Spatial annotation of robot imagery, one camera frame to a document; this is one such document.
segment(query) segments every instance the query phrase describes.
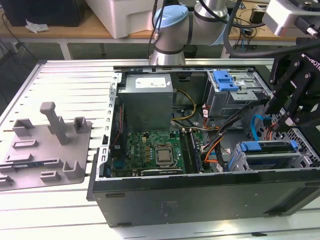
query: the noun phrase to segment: black box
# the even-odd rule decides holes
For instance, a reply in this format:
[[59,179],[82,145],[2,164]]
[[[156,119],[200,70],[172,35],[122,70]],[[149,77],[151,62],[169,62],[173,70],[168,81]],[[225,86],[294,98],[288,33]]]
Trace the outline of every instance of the black box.
[[252,24],[261,24],[262,18],[265,15],[265,11],[253,9],[250,16],[250,23]]
[[85,16],[84,0],[1,0],[12,26],[35,24],[77,27]]

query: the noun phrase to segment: blue plastic latch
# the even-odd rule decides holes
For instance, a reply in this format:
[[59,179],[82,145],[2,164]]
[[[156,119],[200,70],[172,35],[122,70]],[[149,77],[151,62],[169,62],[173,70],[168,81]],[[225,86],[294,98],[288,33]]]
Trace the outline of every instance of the blue plastic latch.
[[213,78],[220,91],[238,91],[239,87],[235,85],[232,76],[226,70],[213,71]]
[[235,156],[233,156],[233,157],[231,158],[230,162],[228,163],[228,169],[230,169],[230,167],[231,167],[232,164],[234,163],[235,159],[236,159]]
[[257,141],[244,141],[240,144],[242,151],[261,151],[261,146]]
[[299,146],[295,140],[290,140],[291,146],[293,147],[294,150],[298,150]]
[[[156,23],[157,19],[160,15],[161,9],[156,11],[153,21]],[[171,27],[180,23],[183,19],[188,16],[188,8],[186,6],[181,5],[169,5],[165,6],[163,9],[162,20],[161,20],[161,29]],[[160,20],[156,24],[156,28],[159,27]]]

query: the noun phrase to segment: workbench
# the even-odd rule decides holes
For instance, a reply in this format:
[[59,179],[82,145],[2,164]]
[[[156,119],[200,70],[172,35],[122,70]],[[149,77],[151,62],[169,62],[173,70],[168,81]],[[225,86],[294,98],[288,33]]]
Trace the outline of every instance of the workbench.
[[[271,69],[273,60],[187,59],[186,64],[266,65]],[[86,166],[89,175],[93,156],[102,144],[113,66],[146,65],[145,59],[51,60],[37,64],[0,117],[0,158],[6,154],[14,135],[15,121],[29,118],[35,125],[48,124],[39,107],[42,102],[53,101],[57,115],[63,116],[66,123],[75,116],[93,123]],[[0,238],[246,240],[258,235],[259,240],[316,240],[320,236],[320,198],[292,216],[109,228],[97,203],[86,200],[89,178],[86,176],[80,184],[0,192]],[[211,204],[215,203],[203,200],[203,205]]]
[[[251,11],[257,3],[244,1],[246,9],[239,9],[237,16],[249,21]],[[57,43],[59,44],[65,60],[73,59],[72,53],[68,48],[71,43],[96,43],[100,44],[103,54],[106,53],[104,44],[147,44],[151,35],[151,31],[141,31],[130,34],[124,38],[112,38],[108,30],[99,21],[96,15],[87,10],[84,20],[78,27],[49,26],[50,31],[33,33],[24,26],[12,27],[9,21],[6,22],[12,33],[24,43]],[[16,43],[17,40],[6,29],[2,19],[0,18],[0,38],[6,43]],[[231,45],[235,45],[239,38],[239,29],[233,28],[229,35]],[[268,27],[257,28],[257,34],[250,42],[251,45],[273,45],[273,46],[292,46],[296,44],[294,37],[278,37],[274,35]],[[227,58],[226,50],[222,50],[222,58]]]

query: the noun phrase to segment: computer case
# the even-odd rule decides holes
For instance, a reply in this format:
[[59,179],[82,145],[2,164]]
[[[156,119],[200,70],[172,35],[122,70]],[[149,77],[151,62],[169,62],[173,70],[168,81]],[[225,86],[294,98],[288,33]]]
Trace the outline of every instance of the computer case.
[[85,16],[84,0],[1,0],[12,26],[35,24],[77,27]]
[[[245,68],[234,69],[238,79]],[[166,66],[150,71],[158,74],[213,69]],[[146,72],[147,68],[126,66],[116,70],[132,74]],[[256,79],[263,80],[262,86],[264,82],[270,88],[267,81],[270,72],[265,66],[254,66],[245,75],[250,71],[254,71]],[[111,228],[289,216],[320,196],[320,132],[315,126],[292,132],[283,134],[285,139],[296,141],[308,156],[316,156],[313,167],[110,177],[112,158],[109,146],[104,144],[93,159],[87,199],[97,202]],[[231,149],[230,146],[246,138],[246,131],[240,133],[237,129],[228,131],[221,141],[224,148]],[[282,140],[283,136],[275,134],[274,138]]]

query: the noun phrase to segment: orange wire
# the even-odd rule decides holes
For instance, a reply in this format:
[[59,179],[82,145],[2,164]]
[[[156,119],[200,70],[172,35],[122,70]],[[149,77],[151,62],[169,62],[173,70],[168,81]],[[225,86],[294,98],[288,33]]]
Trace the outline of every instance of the orange wire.
[[204,128],[204,129],[211,129],[211,127],[209,127],[209,126],[206,125],[207,120],[208,120],[207,117],[203,120],[203,124],[202,124],[202,125],[203,125],[203,128]]
[[213,149],[216,147],[216,145],[218,144],[218,143],[220,143],[220,141],[223,139],[224,137],[221,137],[211,148],[210,148],[210,150],[208,151],[208,153],[206,154],[206,156],[205,156],[205,159],[204,159],[204,163],[206,164],[206,163],[210,163],[210,162],[208,162],[208,161],[213,161],[213,162],[211,162],[211,163],[217,163],[218,161],[217,160],[208,160],[208,158],[209,158],[209,156],[210,156],[210,153],[213,151]]
[[270,132],[270,135],[269,135],[269,141],[271,141],[271,140],[272,140],[272,131]]

